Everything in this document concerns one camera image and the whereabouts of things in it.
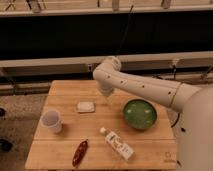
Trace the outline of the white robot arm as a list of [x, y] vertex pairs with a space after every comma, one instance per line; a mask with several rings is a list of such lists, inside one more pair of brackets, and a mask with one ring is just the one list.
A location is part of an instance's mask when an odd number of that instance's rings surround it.
[[117, 57], [105, 58], [93, 71], [98, 90], [110, 96], [115, 88], [182, 114], [176, 171], [213, 171], [213, 86], [122, 73]]

